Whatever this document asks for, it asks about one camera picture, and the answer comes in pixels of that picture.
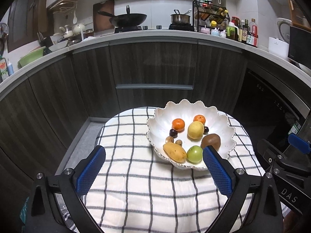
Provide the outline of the white electric kettle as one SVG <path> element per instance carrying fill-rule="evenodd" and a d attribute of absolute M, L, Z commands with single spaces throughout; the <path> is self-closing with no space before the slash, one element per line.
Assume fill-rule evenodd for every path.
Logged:
<path fill-rule="evenodd" d="M 278 27 L 279 35 L 281 39 L 286 43 L 289 43 L 289 40 L 290 40 L 290 27 L 291 26 L 292 26 L 292 21 L 290 19 L 281 18 L 281 17 L 277 18 L 277 27 Z"/>

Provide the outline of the steel saucepan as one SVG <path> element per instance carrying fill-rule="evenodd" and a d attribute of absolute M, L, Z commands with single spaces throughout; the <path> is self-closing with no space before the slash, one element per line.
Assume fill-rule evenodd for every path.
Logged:
<path fill-rule="evenodd" d="M 190 24 L 190 13 L 192 9 L 187 10 L 185 13 L 180 13 L 179 10 L 175 9 L 174 14 L 171 14 L 172 24 Z"/>

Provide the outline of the white scalloped fruit bowl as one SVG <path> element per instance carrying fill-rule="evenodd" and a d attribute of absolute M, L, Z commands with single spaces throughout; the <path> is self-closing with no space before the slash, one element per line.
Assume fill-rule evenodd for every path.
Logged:
<path fill-rule="evenodd" d="M 178 169 L 207 170 L 201 152 L 204 145 L 213 146 L 224 159 L 237 145 L 229 118 L 202 101 L 167 102 L 155 109 L 147 127 L 146 137 L 156 155 Z"/>

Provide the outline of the green apple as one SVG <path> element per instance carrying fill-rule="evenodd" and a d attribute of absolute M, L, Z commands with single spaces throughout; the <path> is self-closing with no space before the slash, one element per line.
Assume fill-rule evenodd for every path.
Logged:
<path fill-rule="evenodd" d="M 200 146 L 192 146 L 187 151 L 187 160 L 191 163 L 197 164 L 202 161 L 202 148 Z"/>

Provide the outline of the yellow mango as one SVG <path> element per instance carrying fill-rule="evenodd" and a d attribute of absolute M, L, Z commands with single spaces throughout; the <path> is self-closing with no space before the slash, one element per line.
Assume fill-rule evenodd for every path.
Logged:
<path fill-rule="evenodd" d="M 184 163 L 186 161 L 186 151 L 180 145 L 168 142 L 163 145 L 163 149 L 173 161 L 177 163 Z"/>

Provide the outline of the brown kiwi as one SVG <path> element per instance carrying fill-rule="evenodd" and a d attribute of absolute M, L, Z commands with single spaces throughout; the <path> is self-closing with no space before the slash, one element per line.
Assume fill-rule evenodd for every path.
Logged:
<path fill-rule="evenodd" d="M 208 134 L 202 138 L 200 147 L 202 149 L 207 146 L 212 146 L 216 151 L 219 150 L 221 146 L 221 139 L 217 134 Z"/>

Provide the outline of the dark red cherry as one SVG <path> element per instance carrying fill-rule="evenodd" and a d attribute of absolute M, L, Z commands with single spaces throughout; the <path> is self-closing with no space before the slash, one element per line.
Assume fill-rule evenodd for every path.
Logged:
<path fill-rule="evenodd" d="M 178 132 L 175 129 L 170 129 L 169 136 L 176 138 L 178 136 Z"/>
<path fill-rule="evenodd" d="M 209 128 L 207 126 L 204 127 L 204 135 L 208 134 Z"/>

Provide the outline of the white black checked cloth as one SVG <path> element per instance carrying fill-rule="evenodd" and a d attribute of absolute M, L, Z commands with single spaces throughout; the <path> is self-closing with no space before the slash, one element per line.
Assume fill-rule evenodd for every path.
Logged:
<path fill-rule="evenodd" d="M 96 134 L 105 162 L 81 200 L 103 232 L 205 232 L 227 197 L 204 163 L 173 162 L 164 152 L 174 119 L 189 126 L 203 115 L 219 135 L 219 154 L 234 168 L 263 176 L 242 125 L 203 102 L 168 102 L 165 108 L 139 107 L 108 120 Z"/>

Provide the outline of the black spice rack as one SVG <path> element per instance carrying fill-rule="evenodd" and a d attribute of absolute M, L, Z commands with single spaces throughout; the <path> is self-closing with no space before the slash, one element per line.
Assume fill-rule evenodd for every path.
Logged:
<path fill-rule="evenodd" d="M 192 3 L 192 25 L 195 32 L 200 32 L 204 27 L 212 28 L 212 21 L 215 21 L 217 28 L 224 30 L 230 22 L 228 9 L 214 5 L 210 1 L 194 0 Z"/>

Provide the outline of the red label bottle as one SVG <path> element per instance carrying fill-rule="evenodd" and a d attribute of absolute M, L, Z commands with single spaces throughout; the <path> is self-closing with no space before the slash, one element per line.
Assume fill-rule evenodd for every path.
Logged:
<path fill-rule="evenodd" d="M 256 20 L 252 18 L 249 24 L 249 33 L 247 35 L 247 44 L 253 47 L 258 47 L 258 26 Z"/>

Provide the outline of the tan longan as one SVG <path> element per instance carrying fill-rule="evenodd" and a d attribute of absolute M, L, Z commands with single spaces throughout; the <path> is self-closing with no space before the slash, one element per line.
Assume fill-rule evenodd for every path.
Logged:
<path fill-rule="evenodd" d="M 166 143 L 174 143 L 174 138 L 171 137 L 171 136 L 168 136 L 168 137 L 166 138 Z"/>
<path fill-rule="evenodd" d="M 182 147 L 182 140 L 180 140 L 180 139 L 179 139 L 179 140 L 176 140 L 175 143 L 176 143 L 177 145 L 179 145 L 179 146 Z"/>

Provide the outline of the black built-in dishwasher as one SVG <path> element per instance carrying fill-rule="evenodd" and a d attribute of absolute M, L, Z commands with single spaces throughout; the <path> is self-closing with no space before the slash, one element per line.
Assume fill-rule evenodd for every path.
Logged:
<path fill-rule="evenodd" d="M 254 149 L 265 139 L 285 150 L 289 146 L 288 135 L 297 134 L 306 120 L 277 88 L 249 68 L 232 116 L 250 136 Z"/>

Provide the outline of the white ceramic teapot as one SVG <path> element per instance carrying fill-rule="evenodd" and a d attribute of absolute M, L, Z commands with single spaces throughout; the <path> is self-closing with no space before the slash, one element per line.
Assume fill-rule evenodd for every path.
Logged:
<path fill-rule="evenodd" d="M 74 35 L 81 34 L 83 31 L 85 31 L 85 25 L 82 23 L 75 24 L 72 27 L 72 31 Z"/>

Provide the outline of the yellow lemon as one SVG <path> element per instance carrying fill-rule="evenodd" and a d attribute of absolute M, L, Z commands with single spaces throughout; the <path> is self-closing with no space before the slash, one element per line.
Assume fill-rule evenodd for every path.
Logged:
<path fill-rule="evenodd" d="M 204 125 L 201 122 L 192 122 L 188 127 L 188 137 L 193 140 L 200 139 L 204 134 Z"/>

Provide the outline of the orange mandarin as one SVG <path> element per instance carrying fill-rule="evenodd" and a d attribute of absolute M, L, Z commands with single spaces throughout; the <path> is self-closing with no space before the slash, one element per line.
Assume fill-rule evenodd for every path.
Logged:
<path fill-rule="evenodd" d="M 206 123 L 206 118 L 204 115 L 196 115 L 194 118 L 193 118 L 193 121 L 194 122 L 201 122 L 203 125 Z"/>
<path fill-rule="evenodd" d="M 177 132 L 184 131 L 185 122 L 181 118 L 176 118 L 172 121 L 172 129 L 176 130 Z"/>

